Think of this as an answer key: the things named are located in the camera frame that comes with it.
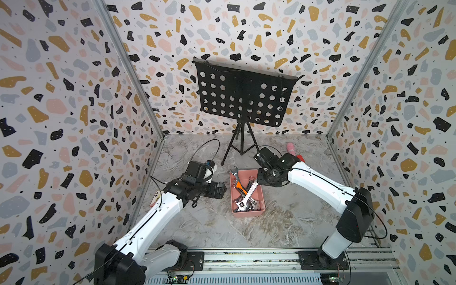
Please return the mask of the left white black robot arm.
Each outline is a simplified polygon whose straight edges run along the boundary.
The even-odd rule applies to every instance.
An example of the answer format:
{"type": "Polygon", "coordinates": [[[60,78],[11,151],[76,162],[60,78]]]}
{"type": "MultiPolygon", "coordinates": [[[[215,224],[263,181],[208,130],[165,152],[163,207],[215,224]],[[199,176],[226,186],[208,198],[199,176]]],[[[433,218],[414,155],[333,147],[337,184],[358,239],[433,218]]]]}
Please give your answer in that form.
{"type": "Polygon", "coordinates": [[[112,246],[103,244],[95,253],[95,269],[88,274],[95,285],[142,285],[165,270],[186,266],[188,248],[170,240],[151,254],[148,249],[165,226],[187,204],[196,207],[201,197],[221,199],[227,190],[213,181],[217,165],[190,161],[183,174],[170,180],[149,212],[112,246]]]}

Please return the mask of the large silver adjustable wrench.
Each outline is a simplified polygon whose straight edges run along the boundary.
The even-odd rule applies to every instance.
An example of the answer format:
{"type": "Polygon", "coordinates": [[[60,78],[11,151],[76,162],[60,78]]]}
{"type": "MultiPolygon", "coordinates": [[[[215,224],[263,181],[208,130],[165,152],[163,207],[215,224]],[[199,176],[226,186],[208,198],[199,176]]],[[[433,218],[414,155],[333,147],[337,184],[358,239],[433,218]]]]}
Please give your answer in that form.
{"type": "Polygon", "coordinates": [[[246,212],[246,211],[254,211],[257,209],[257,202],[252,200],[252,195],[255,192],[256,188],[258,186],[258,181],[254,180],[249,187],[249,190],[244,196],[244,198],[240,201],[237,202],[237,212],[246,212]]]}

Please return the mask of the pink plastic storage box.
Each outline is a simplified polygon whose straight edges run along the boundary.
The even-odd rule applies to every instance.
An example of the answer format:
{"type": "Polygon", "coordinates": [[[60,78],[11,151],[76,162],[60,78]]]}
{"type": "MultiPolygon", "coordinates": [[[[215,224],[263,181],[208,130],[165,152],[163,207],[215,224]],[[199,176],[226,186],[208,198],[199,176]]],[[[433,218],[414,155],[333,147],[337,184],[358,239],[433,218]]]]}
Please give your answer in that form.
{"type": "Polygon", "coordinates": [[[256,169],[230,171],[232,214],[235,218],[261,216],[266,210],[262,187],[258,184],[256,169]]]}

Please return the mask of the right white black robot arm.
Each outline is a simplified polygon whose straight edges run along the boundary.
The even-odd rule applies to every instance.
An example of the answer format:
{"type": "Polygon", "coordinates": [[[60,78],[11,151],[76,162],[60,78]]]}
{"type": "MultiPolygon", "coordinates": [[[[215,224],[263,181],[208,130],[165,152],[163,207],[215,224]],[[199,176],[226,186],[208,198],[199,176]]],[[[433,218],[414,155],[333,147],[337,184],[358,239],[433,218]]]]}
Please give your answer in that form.
{"type": "Polygon", "coordinates": [[[379,239],[374,234],[366,234],[375,218],[381,220],[374,210],[369,190],[340,184],[290,153],[278,157],[264,147],[254,159],[260,165],[257,174],[259,185],[276,188],[287,184],[301,186],[340,214],[336,229],[322,245],[316,251],[301,253],[303,266],[324,270],[349,269],[348,261],[343,260],[348,258],[344,255],[345,250],[363,238],[379,239]]]}

